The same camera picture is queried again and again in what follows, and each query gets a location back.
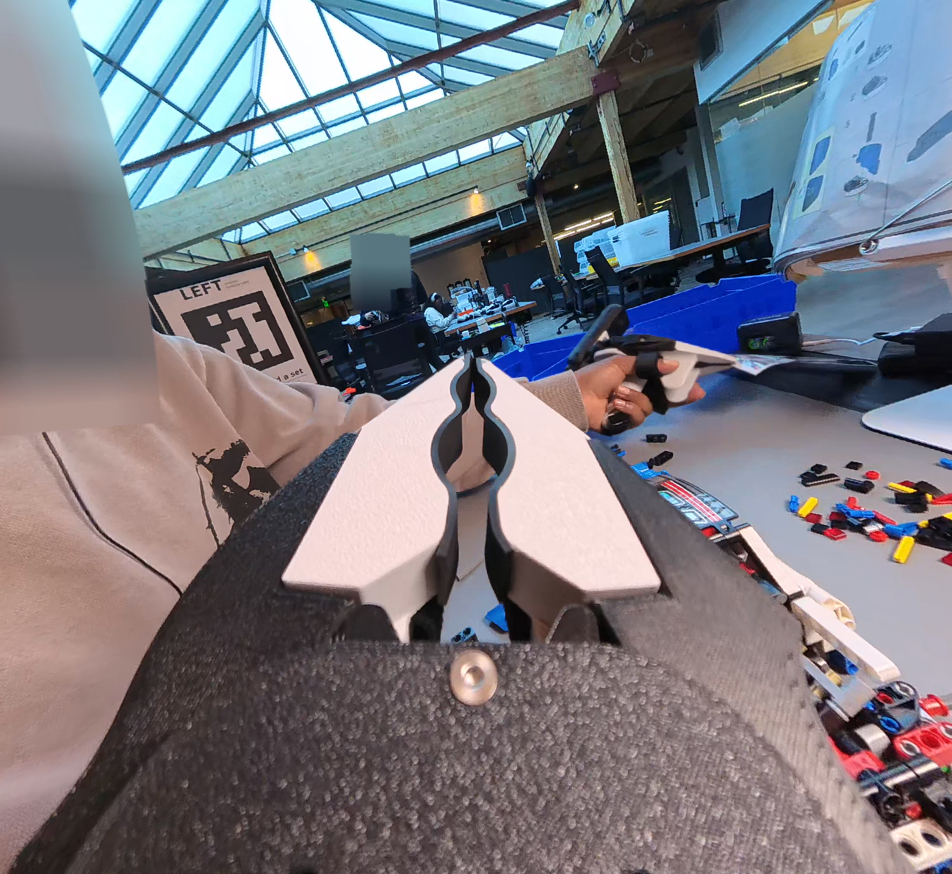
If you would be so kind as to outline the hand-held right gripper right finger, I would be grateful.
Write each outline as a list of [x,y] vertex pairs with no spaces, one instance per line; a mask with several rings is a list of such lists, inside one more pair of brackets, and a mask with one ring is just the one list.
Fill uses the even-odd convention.
[[482,456],[496,473],[485,568],[510,642],[568,606],[652,598],[661,581],[587,433],[526,384],[474,362]]

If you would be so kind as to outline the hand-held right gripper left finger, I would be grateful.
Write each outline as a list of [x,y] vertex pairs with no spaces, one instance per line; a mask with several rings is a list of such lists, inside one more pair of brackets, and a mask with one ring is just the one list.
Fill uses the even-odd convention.
[[361,428],[303,535],[284,587],[379,606],[400,642],[456,574],[456,492],[472,358],[457,359]]

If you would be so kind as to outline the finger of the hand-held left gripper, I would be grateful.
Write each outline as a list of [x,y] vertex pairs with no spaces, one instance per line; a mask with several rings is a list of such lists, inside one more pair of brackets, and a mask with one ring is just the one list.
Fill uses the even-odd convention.
[[665,367],[675,366],[660,376],[660,384],[669,404],[686,404],[701,377],[737,367],[737,359],[733,355],[680,342],[676,342],[672,349],[661,351],[659,359]]

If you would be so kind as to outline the pile of small lego pieces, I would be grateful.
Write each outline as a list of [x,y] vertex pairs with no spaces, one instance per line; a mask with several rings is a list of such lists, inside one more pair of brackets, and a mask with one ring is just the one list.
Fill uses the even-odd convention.
[[828,541],[865,540],[882,548],[887,559],[906,565],[919,555],[951,564],[950,459],[933,479],[895,478],[861,460],[839,468],[812,463],[795,479],[783,509]]

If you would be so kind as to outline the lego race car model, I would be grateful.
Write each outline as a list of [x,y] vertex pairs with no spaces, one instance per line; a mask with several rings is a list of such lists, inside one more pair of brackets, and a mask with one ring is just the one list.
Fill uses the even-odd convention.
[[950,696],[903,679],[856,632],[846,604],[793,570],[737,511],[655,463],[630,469],[797,620],[800,666],[829,746],[900,853],[916,872],[950,872]]

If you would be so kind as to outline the person's left forearm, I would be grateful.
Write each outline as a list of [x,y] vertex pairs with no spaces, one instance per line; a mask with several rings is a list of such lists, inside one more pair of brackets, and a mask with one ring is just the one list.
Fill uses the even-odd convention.
[[392,401],[335,388],[285,383],[212,347],[153,334],[163,413],[196,454],[244,445],[279,487],[337,439],[360,430]]

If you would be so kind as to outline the lego instruction booklet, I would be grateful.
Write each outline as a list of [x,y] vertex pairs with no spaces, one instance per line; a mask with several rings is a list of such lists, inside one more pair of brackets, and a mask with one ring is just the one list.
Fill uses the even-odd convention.
[[874,0],[817,88],[773,271],[934,264],[950,281],[951,0]]

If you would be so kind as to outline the person's left hand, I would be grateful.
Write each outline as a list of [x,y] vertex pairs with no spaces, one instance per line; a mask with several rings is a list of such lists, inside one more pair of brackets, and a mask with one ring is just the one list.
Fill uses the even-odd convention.
[[656,412],[650,399],[628,382],[635,368],[635,356],[617,354],[574,371],[591,430],[604,434],[605,421],[613,413],[624,416],[629,429]]

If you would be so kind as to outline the plain blue bin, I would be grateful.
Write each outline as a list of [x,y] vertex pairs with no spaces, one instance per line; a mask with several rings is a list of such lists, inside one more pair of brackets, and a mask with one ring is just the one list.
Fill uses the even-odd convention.
[[627,332],[738,353],[742,350],[738,326],[793,312],[797,289],[780,275],[725,278],[716,285],[697,285],[629,309]]

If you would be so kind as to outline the black device with green display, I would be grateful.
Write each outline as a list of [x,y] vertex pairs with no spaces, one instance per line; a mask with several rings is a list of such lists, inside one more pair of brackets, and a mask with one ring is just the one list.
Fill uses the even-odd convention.
[[745,321],[737,327],[737,338],[742,354],[793,358],[803,353],[802,323],[797,311]]

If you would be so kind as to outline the stack of white storage boxes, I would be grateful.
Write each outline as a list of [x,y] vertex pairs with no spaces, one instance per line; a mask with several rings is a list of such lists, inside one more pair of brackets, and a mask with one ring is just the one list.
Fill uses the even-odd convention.
[[593,250],[600,249],[615,268],[628,268],[659,259],[671,252],[669,210],[641,217],[630,223],[599,229],[574,244],[579,272],[592,274]]

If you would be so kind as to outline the black power adapter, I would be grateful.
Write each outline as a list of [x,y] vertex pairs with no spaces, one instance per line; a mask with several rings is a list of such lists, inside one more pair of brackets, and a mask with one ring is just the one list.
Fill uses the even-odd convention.
[[951,375],[951,313],[925,325],[901,332],[877,332],[883,342],[877,358],[879,373],[886,378],[946,377]]

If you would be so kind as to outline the framed marker sign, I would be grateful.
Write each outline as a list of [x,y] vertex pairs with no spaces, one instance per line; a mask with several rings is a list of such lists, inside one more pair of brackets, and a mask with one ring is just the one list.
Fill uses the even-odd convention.
[[164,333],[284,383],[330,384],[272,253],[188,271],[147,268],[147,289]]

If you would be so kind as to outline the white book stand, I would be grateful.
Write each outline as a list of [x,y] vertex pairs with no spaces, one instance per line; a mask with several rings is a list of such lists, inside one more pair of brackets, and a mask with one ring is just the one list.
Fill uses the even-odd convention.
[[[797,282],[826,272],[896,270],[934,267],[951,284],[950,210],[923,217],[913,214],[938,200],[951,188],[940,182],[929,192],[894,214],[883,225],[863,234],[859,242],[839,245],[823,240],[813,245],[793,244],[790,251],[778,251],[774,264],[786,278]],[[951,451],[951,386],[909,397],[865,412],[862,425],[889,437],[908,440],[935,450]]]

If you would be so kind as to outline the person's beige hoodie torso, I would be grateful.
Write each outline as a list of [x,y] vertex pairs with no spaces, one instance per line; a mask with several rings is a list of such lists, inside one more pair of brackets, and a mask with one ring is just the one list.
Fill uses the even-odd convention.
[[2,868],[81,777],[235,523],[312,455],[156,425],[2,439]]

